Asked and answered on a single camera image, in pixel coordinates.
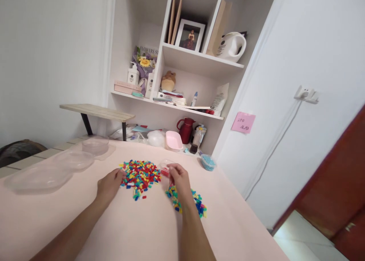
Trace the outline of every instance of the floor tile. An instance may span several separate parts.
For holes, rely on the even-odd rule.
[[[41,153],[37,153],[34,156],[36,157],[40,157],[40,158],[49,158],[51,156],[54,156],[55,154],[58,154],[62,152],[61,150],[56,150],[56,149],[48,149],[46,151],[43,151]]]
[[[74,139],[68,140],[67,142],[68,143],[77,144],[77,143],[80,143],[80,142],[82,142],[84,140],[85,140],[84,138],[74,138]]]
[[[333,246],[333,243],[306,221],[297,211],[294,211],[275,234],[277,238],[284,238],[300,242],[316,243]]]
[[[10,164],[10,165],[8,165],[8,167],[22,170],[26,167],[29,167],[29,166],[33,165],[33,164],[41,162],[42,160],[44,160],[44,158],[38,158],[38,157],[35,157],[35,156],[30,156],[28,158],[24,158],[20,161],[17,161],[15,163],[13,163],[13,164]]]
[[[57,149],[57,150],[65,151],[65,150],[67,150],[68,148],[70,148],[72,146],[75,146],[75,144],[72,144],[72,143],[63,143],[63,144],[57,145],[56,147],[53,147],[53,148],[54,149]]]
[[[274,239],[290,261],[321,261],[303,242]]]
[[[336,248],[313,243],[305,243],[320,261],[349,261]]]
[[[16,170],[16,169],[13,169],[13,168],[2,167],[2,168],[0,168],[0,178],[11,175],[11,174],[16,173],[18,171],[19,170]]]

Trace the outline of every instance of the teddy bear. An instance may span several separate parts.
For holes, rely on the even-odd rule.
[[[162,90],[172,92],[176,83],[176,73],[168,71],[165,76],[162,77],[161,88]]]

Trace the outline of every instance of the red thermos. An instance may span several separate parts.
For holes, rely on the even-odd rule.
[[[181,121],[184,121],[184,124],[181,125],[181,128],[179,128],[179,124]],[[179,129],[179,134],[181,136],[181,141],[183,144],[188,144],[190,140],[191,133],[193,131],[193,123],[195,121],[191,118],[185,118],[179,120],[176,127]]]

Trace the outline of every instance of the lotion bottle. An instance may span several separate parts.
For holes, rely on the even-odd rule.
[[[195,106],[195,103],[197,102],[197,99],[198,99],[198,92],[195,92],[193,100],[191,101],[191,105],[190,105],[191,107]]]
[[[148,82],[146,87],[146,98],[150,98],[153,84],[153,77],[155,76],[155,69],[152,70],[152,73],[148,74]]]
[[[140,73],[137,70],[137,64],[131,61],[133,64],[132,68],[128,69],[128,80],[127,82],[133,85],[138,85],[138,81],[140,79]]]

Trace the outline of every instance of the bouquet of flowers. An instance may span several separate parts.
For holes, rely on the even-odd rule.
[[[138,85],[142,87],[142,94],[146,95],[146,86],[148,82],[148,74],[156,66],[158,51],[155,49],[136,46],[133,53],[132,61],[136,63],[137,70],[140,72],[140,81]]]

